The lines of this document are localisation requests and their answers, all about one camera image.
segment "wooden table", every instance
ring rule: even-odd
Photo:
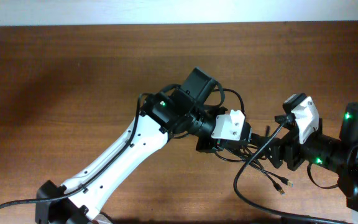
[[[139,93],[182,83],[195,66],[242,95],[254,132],[275,128],[282,103],[305,92],[324,133],[337,138],[345,106],[358,101],[358,22],[0,27],[0,203],[33,198],[46,180],[60,184],[82,170],[128,127]],[[229,93],[224,105],[239,108]],[[141,221],[274,217],[235,195],[240,164],[198,153],[196,142],[173,140],[150,156],[103,211]],[[248,169],[239,188],[254,202],[351,221],[341,191],[314,186],[306,163],[296,172],[264,165],[295,185],[280,196]],[[321,185],[337,179],[313,173]],[[33,223],[34,207],[0,210],[0,223]]]

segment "black mounting bracket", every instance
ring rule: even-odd
[[[37,191],[37,198],[54,198],[64,195],[66,187],[57,187],[48,180]],[[92,224],[86,217],[88,208],[78,208],[68,198],[37,203],[35,206],[35,222],[38,224]]]

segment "black cable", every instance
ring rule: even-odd
[[[222,106],[225,96],[224,96],[224,90],[222,88],[222,85],[220,83],[216,84],[218,86],[217,91],[219,91],[221,93],[221,102],[218,105],[203,105],[204,110],[212,110],[212,109],[217,109],[220,106]]]
[[[281,124],[275,131],[274,133],[271,135],[271,137],[267,140],[267,142],[258,150],[256,151],[252,157],[250,159],[247,160],[247,162],[240,168],[239,172],[237,173],[236,177],[234,178],[233,181],[233,188],[235,193],[237,194],[237,196],[243,200],[245,203],[258,208],[261,211],[264,212],[268,212],[271,213],[273,215],[279,215],[281,217],[285,217],[285,218],[291,218],[291,219],[295,219],[295,220],[299,220],[299,221],[304,221],[304,222],[311,222],[311,223],[331,223],[331,224],[348,224],[346,222],[340,222],[340,221],[336,221],[336,220],[329,220],[329,219],[325,219],[325,218],[315,218],[315,217],[310,217],[307,215],[297,215],[297,214],[292,214],[292,213],[287,213],[287,212],[281,212],[278,210],[274,210],[271,208],[267,208],[261,205],[258,205],[250,200],[248,200],[247,198],[245,198],[240,191],[237,188],[237,182],[239,180],[239,177],[241,176],[242,172],[244,171],[244,169],[255,159],[257,158],[257,156],[270,144],[270,142],[273,140],[273,138],[278,134],[278,132],[284,127],[284,124]]]
[[[252,156],[252,152],[251,152],[251,150],[249,150],[248,147],[244,147],[243,150],[244,150],[244,154],[245,154],[245,155],[247,155],[248,157],[251,157],[251,156]],[[257,161],[259,164],[260,164],[259,159],[260,159],[260,160],[266,160],[266,158],[262,158],[262,157],[256,159],[256,161]]]
[[[218,152],[216,152],[216,151],[215,151],[214,153],[215,153],[215,155],[216,155],[218,158],[220,158],[220,159],[222,159],[222,160],[224,160],[224,161],[228,161],[228,162],[246,162],[246,160],[243,160],[243,159],[242,159],[242,160],[235,160],[235,159],[225,158],[225,157],[219,155]],[[269,176],[269,174],[273,174],[272,172],[269,172],[269,171],[267,171],[267,170],[264,170],[263,166],[260,165],[260,164],[253,164],[253,163],[251,163],[250,166],[251,166],[252,168],[254,168],[254,169],[260,171],[261,173],[263,173],[263,174],[272,182],[274,188],[275,188],[281,195],[284,195],[284,194],[285,194],[285,192],[284,192],[284,190],[281,188],[280,184],[278,184],[276,181],[274,181],[274,179],[273,179],[271,176]],[[274,175],[276,178],[278,178],[279,180],[281,180],[284,184],[290,185],[290,186],[292,187],[293,184],[292,184],[292,182],[289,181],[288,179],[286,179],[286,178],[284,178],[284,177],[280,177],[279,175],[276,175],[276,174],[273,174],[273,175]]]
[[[226,148],[226,150],[229,151],[231,154],[233,154],[233,155],[239,157],[240,159],[242,159],[243,162],[245,162],[246,159],[250,157],[250,155],[243,154],[241,152],[240,152],[240,154],[237,154],[230,148]],[[252,161],[251,164],[255,164],[255,165],[259,166],[261,169],[264,169],[264,167],[261,165],[261,163],[258,160]]]
[[[225,157],[219,155],[218,152],[216,152],[216,151],[215,151],[214,153],[215,153],[215,155],[216,155],[218,158],[220,158],[220,159],[222,159],[222,160],[224,160],[224,161],[227,161],[227,162],[246,162],[245,159],[241,159],[241,160],[228,159],[228,158],[225,158]],[[263,172],[263,173],[270,174],[270,175],[276,177],[277,179],[281,180],[285,185],[289,185],[290,187],[293,186],[292,181],[288,180],[288,179],[285,178],[285,177],[279,176],[279,175],[277,175],[277,174],[275,174],[275,173],[273,173],[273,172],[270,172],[270,171],[268,171],[268,170],[265,170],[264,167],[263,167],[261,164],[253,164],[253,163],[251,163],[250,166],[251,166],[252,168],[256,169],[256,170],[259,170],[259,171]]]
[[[80,186],[77,189],[73,190],[72,192],[67,193],[65,195],[62,195],[60,197],[14,200],[14,201],[5,202],[5,203],[0,204],[0,209],[6,208],[6,207],[9,207],[9,206],[13,206],[13,205],[22,205],[22,204],[30,204],[30,203],[42,203],[42,202],[54,202],[54,201],[57,201],[57,200],[62,200],[62,199],[71,197],[74,194],[77,194],[78,192],[81,192],[83,189],[85,189],[87,186],[89,186],[89,184],[91,184],[104,171],[106,171],[106,169],[128,148],[128,146],[130,146],[132,144],[132,140],[133,140],[133,138],[135,136],[135,132],[136,132],[136,128],[137,128],[137,123],[139,121],[140,102],[142,100],[142,97],[145,96],[145,95],[149,95],[149,94],[148,93],[143,93],[143,94],[139,95],[139,99],[137,100],[137,105],[136,105],[136,115],[135,115],[135,121],[134,121],[134,127],[133,127],[133,130],[132,130],[132,134],[129,137],[129,139],[126,142],[126,144],[124,145],[124,147],[122,147],[122,149],[106,165],[104,165],[102,167],[102,169],[99,170],[99,172],[97,172],[92,178],[90,178],[87,182],[85,182],[85,184],[83,184],[82,186]]]
[[[247,145],[247,147],[248,148],[250,148],[250,149],[259,149],[258,147],[256,147],[256,146],[250,146],[250,145]]]
[[[190,133],[182,134],[181,136],[173,137],[173,139],[183,139],[187,136],[189,136]]]
[[[244,147],[243,150],[244,150],[244,151],[247,151],[250,155],[252,155],[252,152],[249,150],[249,146]],[[260,158],[258,158],[258,159],[260,159],[260,160],[266,160],[267,158],[266,158],[266,156],[262,156],[262,157],[260,157]]]
[[[231,93],[236,94],[236,96],[238,97],[238,99],[239,99],[239,101],[240,101],[241,112],[242,112],[244,115],[246,115],[246,110],[245,110],[245,108],[244,108],[244,102],[242,101],[241,95],[240,95],[238,92],[236,92],[236,91],[234,91],[234,90],[231,90],[231,89],[228,89],[228,88],[223,88],[223,91],[228,91],[228,92],[231,92]]]
[[[173,90],[176,87],[179,88],[180,85],[179,84],[170,84],[170,85],[167,85],[166,87],[162,88],[160,91],[163,92],[163,93],[166,93],[166,92],[168,92],[170,90]]]
[[[311,175],[311,166],[313,165],[313,163],[309,163],[308,165],[308,176],[309,176],[309,179],[311,180],[312,183],[315,184],[315,186],[321,188],[321,189],[324,189],[324,190],[329,190],[329,189],[335,189],[338,187],[338,184],[334,184],[332,186],[329,186],[329,187],[322,187],[320,185],[318,185],[314,180],[313,180],[313,176]]]

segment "robotic arm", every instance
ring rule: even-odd
[[[220,92],[220,104],[205,105],[213,91]],[[275,117],[280,126],[289,130],[279,139],[253,133],[243,104],[242,111],[231,110],[226,114],[227,109],[221,106],[224,91],[240,98],[238,93],[223,89],[215,79],[195,68],[182,85],[169,85],[156,94],[148,94],[142,106],[140,96],[131,125],[94,162],[59,187],[47,181],[39,188],[37,200],[21,202],[37,203],[35,222],[38,224],[92,223],[119,184],[144,159],[170,139],[192,134],[198,136],[199,152],[216,154],[227,148],[253,145],[258,149],[254,156],[266,157],[275,168],[286,162],[290,170],[297,170],[306,160],[331,170],[339,176],[338,186],[347,197],[347,206],[358,212],[358,103],[348,104],[339,140],[322,134],[322,119],[311,97],[304,93],[293,95],[283,104],[285,115]],[[258,163],[243,159],[240,162],[249,162],[254,168]],[[2,204],[0,208],[10,203],[19,201]],[[263,210],[284,217],[293,215]],[[340,223],[312,217],[306,220]]]

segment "white wall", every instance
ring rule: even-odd
[[[0,0],[0,26],[358,20],[358,0]]]

